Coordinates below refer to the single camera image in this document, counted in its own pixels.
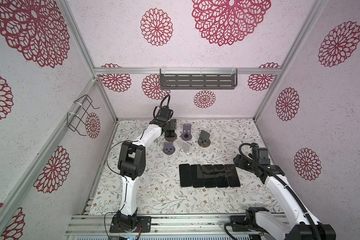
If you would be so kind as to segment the black phone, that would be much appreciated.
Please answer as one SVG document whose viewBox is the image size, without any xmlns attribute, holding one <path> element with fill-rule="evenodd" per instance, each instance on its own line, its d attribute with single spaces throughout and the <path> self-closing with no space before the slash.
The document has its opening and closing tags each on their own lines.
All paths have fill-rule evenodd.
<svg viewBox="0 0 360 240">
<path fill-rule="evenodd" d="M 165 137 L 166 138 L 176 138 L 177 137 L 176 128 L 177 128 L 177 120 L 176 119 L 171 119 L 168 122 Z"/>
<path fill-rule="evenodd" d="M 206 188 L 216 188 L 216 178 L 213 165 L 202 165 L 204 184 Z"/>
<path fill-rule="evenodd" d="M 191 165 L 192 186 L 194 188 L 203 188 L 205 186 L 203 170 L 201 165 Z"/>
<path fill-rule="evenodd" d="M 227 180 L 231 188 L 238 188 L 241 186 L 237 169 L 233 164 L 224 165 Z"/>
<path fill-rule="evenodd" d="M 189 164 L 180 164 L 179 165 L 180 173 L 180 185 L 182 188 L 191 187 L 192 184 L 192 175 L 191 175 L 191 166 Z"/>
<path fill-rule="evenodd" d="M 217 188 L 229 187 L 224 165 L 213 165 Z"/>
</svg>

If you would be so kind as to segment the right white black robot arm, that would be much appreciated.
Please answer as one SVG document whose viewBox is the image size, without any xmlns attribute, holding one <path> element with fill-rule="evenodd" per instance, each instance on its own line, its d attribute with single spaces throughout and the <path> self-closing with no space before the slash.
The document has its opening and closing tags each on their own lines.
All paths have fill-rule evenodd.
<svg viewBox="0 0 360 240">
<path fill-rule="evenodd" d="M 331 225 L 321 221 L 308 210 L 297 196 L 276 165 L 261 165 L 254 160 L 236 155 L 234 166 L 254 173 L 272 192 L 282 207 L 288 224 L 277 219 L 264 207 L 250 207 L 246 210 L 246 221 L 242 228 L 263 232 L 275 240 L 335 240 L 336 232 Z"/>
</svg>

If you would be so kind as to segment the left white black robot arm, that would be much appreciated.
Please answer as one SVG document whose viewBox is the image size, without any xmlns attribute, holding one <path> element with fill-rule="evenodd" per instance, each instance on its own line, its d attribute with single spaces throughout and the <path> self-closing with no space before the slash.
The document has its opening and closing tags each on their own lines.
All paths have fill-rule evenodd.
<svg viewBox="0 0 360 240">
<path fill-rule="evenodd" d="M 146 168 L 146 148 L 169 129 L 173 111 L 160 107 L 148 127 L 132 141 L 122 143 L 118 169 L 123 177 L 124 203 L 117 212 L 121 220 L 131 221 L 137 215 L 137 191 L 139 177 Z"/>
</svg>

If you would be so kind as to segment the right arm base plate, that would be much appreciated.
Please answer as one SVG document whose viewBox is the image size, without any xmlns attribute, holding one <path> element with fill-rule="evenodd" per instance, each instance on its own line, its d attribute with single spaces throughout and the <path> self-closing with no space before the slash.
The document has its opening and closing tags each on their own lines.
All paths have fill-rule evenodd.
<svg viewBox="0 0 360 240">
<path fill-rule="evenodd" d="M 230 221 L 231 224 L 233 224 L 234 226 L 232 227 L 233 232 L 246 232 L 246 231 L 251 231 L 250 229 L 247 228 L 242 228 L 242 227 L 238 227 L 238 225 L 240 226 L 246 226 L 248 224 L 248 220 L 247 220 L 247 216 L 246 215 L 235 215 L 235 216 L 230 216 Z"/>
</svg>

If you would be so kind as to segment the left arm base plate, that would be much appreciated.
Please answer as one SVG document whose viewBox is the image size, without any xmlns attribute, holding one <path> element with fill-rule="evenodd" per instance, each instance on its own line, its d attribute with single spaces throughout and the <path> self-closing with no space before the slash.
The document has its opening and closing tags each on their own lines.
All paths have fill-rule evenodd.
<svg viewBox="0 0 360 240">
<path fill-rule="evenodd" d="M 109 227 L 110 233 L 149 233 L 152 217 L 117 217 L 114 216 Z"/>
</svg>

